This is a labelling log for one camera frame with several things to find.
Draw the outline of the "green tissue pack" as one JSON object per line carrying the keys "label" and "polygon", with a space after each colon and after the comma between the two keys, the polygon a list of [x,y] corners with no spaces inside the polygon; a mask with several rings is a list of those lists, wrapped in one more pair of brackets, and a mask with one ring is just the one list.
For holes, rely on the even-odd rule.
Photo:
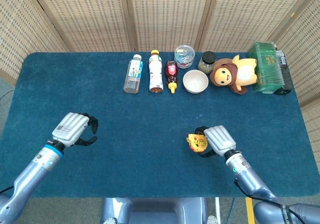
{"label": "green tissue pack", "polygon": [[252,85],[255,92],[273,94],[284,85],[273,42],[256,41],[248,50],[246,56],[257,60],[255,67],[257,82]]}

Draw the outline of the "black box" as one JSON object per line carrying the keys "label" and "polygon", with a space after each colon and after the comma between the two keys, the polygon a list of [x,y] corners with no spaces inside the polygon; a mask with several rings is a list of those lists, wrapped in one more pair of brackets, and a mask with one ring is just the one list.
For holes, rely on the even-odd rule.
{"label": "black box", "polygon": [[276,56],[278,59],[278,63],[282,72],[282,77],[284,84],[274,92],[276,95],[286,95],[290,93],[293,89],[293,82],[291,78],[291,74],[289,71],[289,67],[287,65],[285,54],[282,50],[276,48]]}

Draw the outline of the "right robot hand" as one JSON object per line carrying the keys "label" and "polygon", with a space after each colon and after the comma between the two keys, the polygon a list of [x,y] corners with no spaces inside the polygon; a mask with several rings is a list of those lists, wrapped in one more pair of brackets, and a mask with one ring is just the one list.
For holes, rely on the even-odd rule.
{"label": "right robot hand", "polygon": [[205,150],[198,153],[203,158],[219,155],[228,159],[237,153],[236,142],[222,125],[214,127],[201,126],[195,130],[194,134],[204,135],[208,142]]}

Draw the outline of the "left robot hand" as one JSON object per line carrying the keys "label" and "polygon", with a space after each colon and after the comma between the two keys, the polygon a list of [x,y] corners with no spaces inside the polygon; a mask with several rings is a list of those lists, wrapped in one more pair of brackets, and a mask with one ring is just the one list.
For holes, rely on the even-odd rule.
{"label": "left robot hand", "polygon": [[92,145],[97,137],[93,136],[89,140],[81,139],[85,129],[90,126],[93,135],[98,130],[98,120],[89,116],[87,113],[68,113],[52,132],[53,140],[50,144],[63,150],[73,145],[89,146]]}

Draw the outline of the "blue table cloth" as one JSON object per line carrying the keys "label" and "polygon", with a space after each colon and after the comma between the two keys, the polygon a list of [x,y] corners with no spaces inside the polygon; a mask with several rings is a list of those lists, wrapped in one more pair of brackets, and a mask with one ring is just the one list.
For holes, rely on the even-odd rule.
{"label": "blue table cloth", "polygon": [[39,197],[236,196],[220,156],[200,157],[186,136],[224,126],[278,196],[320,192],[320,174],[295,92],[244,95],[209,84],[199,94],[149,91],[149,53],[137,94],[123,85],[132,53],[33,53],[24,60],[0,138],[0,190],[51,139],[69,112],[98,120],[97,141],[65,149]]}

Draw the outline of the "yellow plush toy brown hood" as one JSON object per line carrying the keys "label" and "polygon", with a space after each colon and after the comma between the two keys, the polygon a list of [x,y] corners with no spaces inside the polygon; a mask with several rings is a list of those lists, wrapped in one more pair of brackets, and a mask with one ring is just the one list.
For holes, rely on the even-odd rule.
{"label": "yellow plush toy brown hood", "polygon": [[228,86],[231,91],[242,95],[247,92],[246,86],[257,82],[255,67],[257,60],[253,58],[240,59],[239,55],[234,56],[232,64],[222,65],[210,74],[211,82],[218,86]]}

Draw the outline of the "white brown-capped bottle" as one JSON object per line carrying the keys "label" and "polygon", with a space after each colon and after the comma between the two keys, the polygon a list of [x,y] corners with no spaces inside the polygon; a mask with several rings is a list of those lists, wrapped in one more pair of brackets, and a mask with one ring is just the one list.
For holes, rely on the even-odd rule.
{"label": "white brown-capped bottle", "polygon": [[148,61],[149,67],[149,91],[160,93],[163,91],[162,59],[158,50],[152,50]]}

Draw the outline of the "clear bottle with blue label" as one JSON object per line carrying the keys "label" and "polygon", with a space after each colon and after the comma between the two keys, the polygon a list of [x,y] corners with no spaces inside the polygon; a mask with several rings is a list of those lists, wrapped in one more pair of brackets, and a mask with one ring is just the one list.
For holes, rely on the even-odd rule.
{"label": "clear bottle with blue label", "polygon": [[127,93],[136,94],[140,88],[143,62],[141,55],[135,54],[130,60],[127,68],[123,90]]}

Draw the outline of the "syrup bottle with yellow cap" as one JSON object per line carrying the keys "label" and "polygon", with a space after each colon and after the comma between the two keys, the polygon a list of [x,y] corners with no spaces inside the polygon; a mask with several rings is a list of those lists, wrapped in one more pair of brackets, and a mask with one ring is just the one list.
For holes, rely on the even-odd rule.
{"label": "syrup bottle with yellow cap", "polygon": [[172,94],[178,87],[178,66],[174,61],[167,61],[165,64],[165,77],[168,89]]}

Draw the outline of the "white bowl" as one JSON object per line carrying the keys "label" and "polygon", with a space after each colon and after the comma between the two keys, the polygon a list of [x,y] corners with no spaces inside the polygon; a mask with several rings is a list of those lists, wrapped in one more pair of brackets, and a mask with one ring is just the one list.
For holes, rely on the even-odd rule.
{"label": "white bowl", "polygon": [[192,94],[203,92],[209,85],[207,75],[200,70],[187,71],[183,76],[182,82],[185,89]]}

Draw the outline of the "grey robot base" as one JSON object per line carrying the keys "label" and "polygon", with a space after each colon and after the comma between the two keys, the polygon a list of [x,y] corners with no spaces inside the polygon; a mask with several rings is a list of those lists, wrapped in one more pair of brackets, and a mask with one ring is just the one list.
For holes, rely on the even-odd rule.
{"label": "grey robot base", "polygon": [[207,224],[204,197],[104,198],[100,224]]}

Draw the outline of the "clear plastic tub of clips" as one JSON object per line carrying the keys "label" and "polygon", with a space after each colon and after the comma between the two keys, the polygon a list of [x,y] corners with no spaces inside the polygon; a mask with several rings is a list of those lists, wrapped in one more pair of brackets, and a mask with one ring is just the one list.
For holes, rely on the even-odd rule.
{"label": "clear plastic tub of clips", "polygon": [[189,45],[179,45],[174,52],[174,61],[181,69],[189,68],[194,61],[195,51]]}

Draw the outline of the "woven straw hat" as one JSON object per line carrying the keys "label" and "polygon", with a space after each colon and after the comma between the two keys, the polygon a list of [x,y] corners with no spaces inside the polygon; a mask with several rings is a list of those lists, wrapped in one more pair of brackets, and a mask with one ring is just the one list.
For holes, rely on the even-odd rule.
{"label": "woven straw hat", "polygon": [[212,70],[221,68],[222,65],[232,64],[232,63],[233,63],[232,59],[229,59],[229,58],[216,60],[215,63],[213,64]]}

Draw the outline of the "yellow tape measure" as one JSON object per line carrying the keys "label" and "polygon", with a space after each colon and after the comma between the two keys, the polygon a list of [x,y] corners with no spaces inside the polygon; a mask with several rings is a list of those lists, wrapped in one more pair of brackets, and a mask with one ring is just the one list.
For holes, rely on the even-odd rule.
{"label": "yellow tape measure", "polygon": [[208,147],[208,141],[203,134],[188,134],[186,140],[189,148],[196,153],[203,152]]}

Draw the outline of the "glass jar with black lid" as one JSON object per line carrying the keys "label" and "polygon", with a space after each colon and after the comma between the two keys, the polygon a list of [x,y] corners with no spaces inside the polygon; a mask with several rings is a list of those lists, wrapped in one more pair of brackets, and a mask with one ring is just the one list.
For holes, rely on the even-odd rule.
{"label": "glass jar with black lid", "polygon": [[210,74],[213,70],[214,63],[216,62],[216,57],[216,54],[212,51],[204,52],[198,63],[198,70],[205,74]]}

